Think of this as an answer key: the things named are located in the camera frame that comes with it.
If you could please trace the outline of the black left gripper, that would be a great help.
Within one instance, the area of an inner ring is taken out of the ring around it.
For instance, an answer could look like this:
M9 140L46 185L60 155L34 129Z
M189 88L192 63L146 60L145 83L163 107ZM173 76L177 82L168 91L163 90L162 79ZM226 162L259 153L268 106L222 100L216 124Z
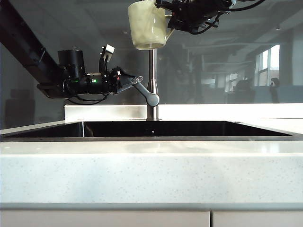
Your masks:
M114 67L111 71L106 68L102 69L102 93L119 94L127 89L132 88L135 84L143 80L140 75L124 74L121 67Z

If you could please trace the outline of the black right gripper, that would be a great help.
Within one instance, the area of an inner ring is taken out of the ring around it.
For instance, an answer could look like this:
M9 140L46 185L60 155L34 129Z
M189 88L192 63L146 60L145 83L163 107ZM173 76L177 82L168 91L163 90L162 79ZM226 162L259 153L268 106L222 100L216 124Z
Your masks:
M157 0L154 5L159 9L171 11L168 28L191 34L201 34L217 26L217 8L211 0Z

